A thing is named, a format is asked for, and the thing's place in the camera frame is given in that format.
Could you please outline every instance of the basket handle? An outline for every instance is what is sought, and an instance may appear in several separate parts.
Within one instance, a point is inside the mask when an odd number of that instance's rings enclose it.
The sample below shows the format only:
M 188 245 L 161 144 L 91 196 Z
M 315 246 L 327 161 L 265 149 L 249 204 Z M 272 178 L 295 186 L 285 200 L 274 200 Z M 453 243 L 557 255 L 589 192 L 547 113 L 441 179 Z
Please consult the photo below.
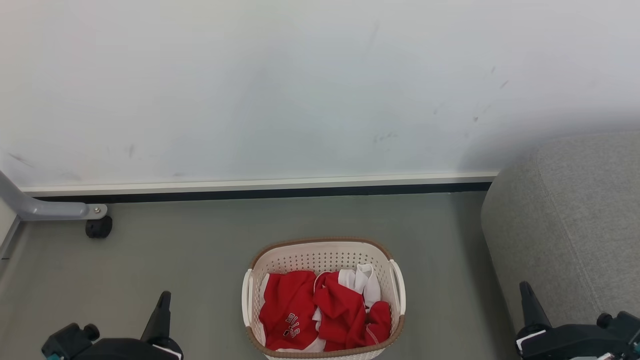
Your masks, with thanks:
M 244 275 L 244 280 L 242 281 L 242 319 L 244 320 L 244 326 L 251 326 L 251 319 L 249 319 L 249 314 L 251 309 L 249 309 L 249 279 L 251 278 L 251 273 L 253 269 L 249 269 L 246 271 Z
M 402 277 L 402 271 L 400 271 L 400 266 L 393 260 L 389 260 L 391 264 L 391 269 L 393 269 L 394 274 L 396 275 L 396 285 L 398 286 L 398 295 L 400 296 L 400 315 L 404 315 L 404 311 L 406 310 L 406 290 L 404 288 L 404 278 Z

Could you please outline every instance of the upholstery seam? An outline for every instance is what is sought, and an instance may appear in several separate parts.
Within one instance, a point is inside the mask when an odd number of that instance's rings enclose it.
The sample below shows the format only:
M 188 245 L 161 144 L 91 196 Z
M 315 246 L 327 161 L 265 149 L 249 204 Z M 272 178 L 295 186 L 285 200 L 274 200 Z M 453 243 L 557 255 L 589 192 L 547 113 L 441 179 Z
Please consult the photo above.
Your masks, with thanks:
M 562 233 L 564 234 L 564 238 L 569 243 L 569 248 L 571 249 L 571 253 L 573 255 L 573 258 L 576 260 L 576 263 L 578 264 L 578 271 L 580 273 L 582 273 L 582 278 L 584 279 L 584 282 L 586 283 L 587 289 L 589 290 L 588 296 L 589 296 L 589 300 L 590 300 L 591 306 L 593 307 L 593 309 L 596 312 L 599 312 L 600 309 L 602 308 L 600 306 L 600 301 L 597 299 L 595 290 L 593 288 L 591 280 L 589 279 L 589 275 L 587 274 L 587 271 L 584 268 L 584 264 L 582 263 L 581 258 L 577 254 L 577 251 L 575 249 L 575 245 L 571 241 L 571 237 L 569 236 L 569 233 L 568 233 L 568 231 L 566 229 L 566 226 L 564 225 L 564 220 L 560 216 L 560 212 L 558 211 L 558 209 L 556 207 L 556 203 L 554 202 L 553 197 L 551 196 L 551 194 L 549 192 L 549 189 L 547 188 L 547 184 L 545 183 L 545 180 L 542 177 L 542 173 L 540 172 L 540 164 L 538 163 L 539 154 L 540 154 L 540 150 L 538 149 L 535 152 L 534 160 L 535 160 L 535 164 L 536 164 L 536 173 L 538 175 L 538 179 L 540 180 L 540 184 L 542 185 L 542 190 L 544 191 L 545 197 L 547 198 L 547 200 L 549 201 L 549 203 L 553 207 L 554 212 L 556 213 L 556 217 L 558 218 L 560 228 L 562 230 Z

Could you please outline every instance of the black knob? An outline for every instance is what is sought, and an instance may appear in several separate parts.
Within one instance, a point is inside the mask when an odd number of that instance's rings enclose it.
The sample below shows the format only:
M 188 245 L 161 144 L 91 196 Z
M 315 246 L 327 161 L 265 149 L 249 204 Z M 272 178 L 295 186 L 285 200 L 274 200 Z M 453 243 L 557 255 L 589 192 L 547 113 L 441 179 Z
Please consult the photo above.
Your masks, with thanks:
M 607 314 L 607 313 L 602 313 L 600 314 L 600 316 L 598 316 L 598 320 L 596 321 L 596 325 L 606 329 L 609 327 L 609 324 L 611 324 L 611 320 L 613 320 L 613 316 Z
M 82 332 L 90 341 L 96 341 L 100 337 L 100 331 L 98 331 L 98 327 L 94 324 L 90 323 L 82 329 Z

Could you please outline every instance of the gray sofa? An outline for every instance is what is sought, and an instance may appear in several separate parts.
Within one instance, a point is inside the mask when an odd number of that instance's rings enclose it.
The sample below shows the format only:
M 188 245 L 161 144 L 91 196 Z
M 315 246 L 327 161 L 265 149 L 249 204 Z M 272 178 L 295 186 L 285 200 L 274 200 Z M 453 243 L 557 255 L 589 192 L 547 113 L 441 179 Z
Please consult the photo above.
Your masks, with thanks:
M 640 316 L 640 133 L 551 141 L 495 179 L 482 227 L 515 331 L 529 281 L 553 326 Z

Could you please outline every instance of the laundry basket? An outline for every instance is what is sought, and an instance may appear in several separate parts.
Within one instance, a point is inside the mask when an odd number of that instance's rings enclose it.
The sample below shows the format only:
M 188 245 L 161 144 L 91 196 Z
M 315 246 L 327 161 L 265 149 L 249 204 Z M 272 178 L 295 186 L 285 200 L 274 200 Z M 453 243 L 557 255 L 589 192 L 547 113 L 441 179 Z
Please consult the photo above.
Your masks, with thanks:
M 260 284 L 269 273 L 311 270 L 316 274 L 355 269 L 358 264 L 372 264 L 380 282 L 383 301 L 391 305 L 391 335 L 386 341 L 362 348 L 332 352 L 292 353 L 269 350 L 258 341 L 263 335 L 259 322 Z M 400 335 L 404 325 L 406 296 L 400 268 L 381 245 L 360 238 L 318 238 L 288 241 L 264 249 L 244 275 L 242 312 L 247 335 L 268 359 L 340 359 L 369 360 L 380 355 Z

